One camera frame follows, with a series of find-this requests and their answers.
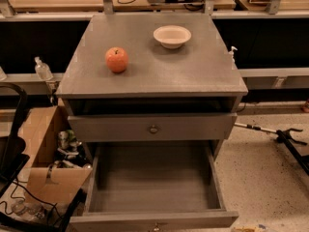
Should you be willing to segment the grey bottom drawer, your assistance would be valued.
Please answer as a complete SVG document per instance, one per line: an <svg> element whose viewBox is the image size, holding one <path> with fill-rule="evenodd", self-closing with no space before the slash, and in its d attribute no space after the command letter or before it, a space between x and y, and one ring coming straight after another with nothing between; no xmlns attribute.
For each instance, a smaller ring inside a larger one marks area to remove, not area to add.
<svg viewBox="0 0 309 232"><path fill-rule="evenodd" d="M224 228L225 207L206 141L103 143L96 149L78 232Z"/></svg>

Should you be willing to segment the grey wooden drawer cabinet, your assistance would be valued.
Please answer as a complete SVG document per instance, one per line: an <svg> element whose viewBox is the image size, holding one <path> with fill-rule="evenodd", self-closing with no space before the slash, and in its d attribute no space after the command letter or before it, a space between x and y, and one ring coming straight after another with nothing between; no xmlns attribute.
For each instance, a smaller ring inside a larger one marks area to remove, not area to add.
<svg viewBox="0 0 309 232"><path fill-rule="evenodd" d="M177 49L163 47L154 30L166 25L186 28L191 39ZM126 51L124 72L107 68L111 47ZM94 16L57 91L69 116L236 114L246 93L211 18L176 13ZM217 153L224 140L202 141Z"/></svg>

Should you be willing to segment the black chair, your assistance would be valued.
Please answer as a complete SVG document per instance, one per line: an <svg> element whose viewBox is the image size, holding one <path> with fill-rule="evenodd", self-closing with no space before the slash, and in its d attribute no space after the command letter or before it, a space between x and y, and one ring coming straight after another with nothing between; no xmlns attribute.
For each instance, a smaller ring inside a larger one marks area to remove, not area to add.
<svg viewBox="0 0 309 232"><path fill-rule="evenodd" d="M25 118L27 93L19 86L12 83L1 83L1 88L9 88L19 94L13 123L8 136L0 138L0 197L6 192L10 184L30 158L23 151L26 142L18 135Z"/></svg>

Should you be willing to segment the white pump bottle right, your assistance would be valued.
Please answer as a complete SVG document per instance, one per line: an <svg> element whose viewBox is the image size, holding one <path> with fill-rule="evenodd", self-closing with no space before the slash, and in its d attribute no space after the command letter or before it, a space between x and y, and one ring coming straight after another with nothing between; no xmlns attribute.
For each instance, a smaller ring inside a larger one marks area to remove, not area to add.
<svg viewBox="0 0 309 232"><path fill-rule="evenodd" d="M238 51L238 49L235 46L232 45L230 51L228 52L231 55L231 58L232 58L234 63L236 62L235 54L236 54L237 51Z"/></svg>

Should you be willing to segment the black metal stand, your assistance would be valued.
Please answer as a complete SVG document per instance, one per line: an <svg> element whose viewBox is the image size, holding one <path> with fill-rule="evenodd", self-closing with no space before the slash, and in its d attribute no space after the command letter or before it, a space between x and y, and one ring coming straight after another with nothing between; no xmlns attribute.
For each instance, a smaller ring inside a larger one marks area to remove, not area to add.
<svg viewBox="0 0 309 232"><path fill-rule="evenodd" d="M290 128L287 130L272 130L267 129L259 126L253 126L249 124L242 124L242 123L235 123L236 127L245 128L248 130L253 131L263 131L263 132L269 132L277 135L277 142L283 143L286 148L289 150L289 152L293 155L297 163L301 166L301 168L304 170L304 172L309 175L309 155L302 155L297 148L295 147L295 144L301 145L301 146L307 146L306 142L295 140L291 132L302 132L302 130Z"/></svg>

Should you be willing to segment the grey middle drawer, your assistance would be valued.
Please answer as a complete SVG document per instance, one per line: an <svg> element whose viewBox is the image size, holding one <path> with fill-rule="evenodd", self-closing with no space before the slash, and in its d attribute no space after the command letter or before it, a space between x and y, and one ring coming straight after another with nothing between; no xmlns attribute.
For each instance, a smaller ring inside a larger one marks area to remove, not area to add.
<svg viewBox="0 0 309 232"><path fill-rule="evenodd" d="M68 117L82 142L227 139L236 119L235 113Z"/></svg>

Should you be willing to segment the items inside cardboard box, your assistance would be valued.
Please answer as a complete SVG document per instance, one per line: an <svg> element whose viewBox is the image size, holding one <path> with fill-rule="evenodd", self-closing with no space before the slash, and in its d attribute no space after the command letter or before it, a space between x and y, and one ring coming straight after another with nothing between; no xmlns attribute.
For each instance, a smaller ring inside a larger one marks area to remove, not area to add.
<svg viewBox="0 0 309 232"><path fill-rule="evenodd" d="M82 143L72 130L61 130L58 133L53 165L58 168L76 169L90 169L92 167Z"/></svg>

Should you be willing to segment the brown cardboard box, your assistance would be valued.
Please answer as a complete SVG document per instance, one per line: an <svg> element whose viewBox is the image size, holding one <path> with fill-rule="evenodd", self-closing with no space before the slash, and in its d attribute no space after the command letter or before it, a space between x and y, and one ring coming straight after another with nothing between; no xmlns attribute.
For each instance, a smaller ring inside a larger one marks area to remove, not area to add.
<svg viewBox="0 0 309 232"><path fill-rule="evenodd" d="M57 134L68 127L64 108L51 106L31 109L19 131L26 142L24 153L30 157L25 165L30 171L27 189L44 202L71 203L92 172L91 167L53 166Z"/></svg>

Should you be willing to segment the grey drawer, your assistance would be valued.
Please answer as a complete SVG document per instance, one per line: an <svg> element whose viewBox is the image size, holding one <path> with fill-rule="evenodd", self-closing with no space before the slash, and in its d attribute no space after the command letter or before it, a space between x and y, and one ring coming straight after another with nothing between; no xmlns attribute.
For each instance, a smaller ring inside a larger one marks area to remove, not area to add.
<svg viewBox="0 0 309 232"><path fill-rule="evenodd" d="M224 228L225 207L206 141L103 143L96 149L78 232Z"/></svg>
<svg viewBox="0 0 309 232"><path fill-rule="evenodd" d="M227 139L236 119L235 113L68 117L82 142Z"/></svg>

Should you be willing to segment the white bowl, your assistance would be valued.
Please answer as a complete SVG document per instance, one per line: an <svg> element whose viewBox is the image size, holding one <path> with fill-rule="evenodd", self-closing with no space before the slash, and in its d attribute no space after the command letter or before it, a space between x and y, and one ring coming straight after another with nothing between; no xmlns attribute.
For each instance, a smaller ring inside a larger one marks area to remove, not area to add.
<svg viewBox="0 0 309 232"><path fill-rule="evenodd" d="M154 38L165 48L177 49L191 39L191 33L178 25L166 25L154 30Z"/></svg>

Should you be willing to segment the red apple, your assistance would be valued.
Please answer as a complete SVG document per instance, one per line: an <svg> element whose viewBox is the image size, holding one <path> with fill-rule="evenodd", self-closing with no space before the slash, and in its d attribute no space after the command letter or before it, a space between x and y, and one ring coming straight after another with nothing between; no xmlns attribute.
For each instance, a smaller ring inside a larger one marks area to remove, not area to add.
<svg viewBox="0 0 309 232"><path fill-rule="evenodd" d="M113 73L122 73L128 65L128 55L121 47L111 47L105 53L105 64Z"/></svg>

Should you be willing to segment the clear sanitizer bottle left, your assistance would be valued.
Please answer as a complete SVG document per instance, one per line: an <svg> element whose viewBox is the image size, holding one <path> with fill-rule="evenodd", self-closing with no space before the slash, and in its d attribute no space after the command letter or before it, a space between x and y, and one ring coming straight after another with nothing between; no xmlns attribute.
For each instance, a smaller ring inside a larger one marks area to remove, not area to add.
<svg viewBox="0 0 309 232"><path fill-rule="evenodd" d="M44 63L39 56L35 58L36 66L35 71L40 80L48 81L53 78L53 74L49 66Z"/></svg>

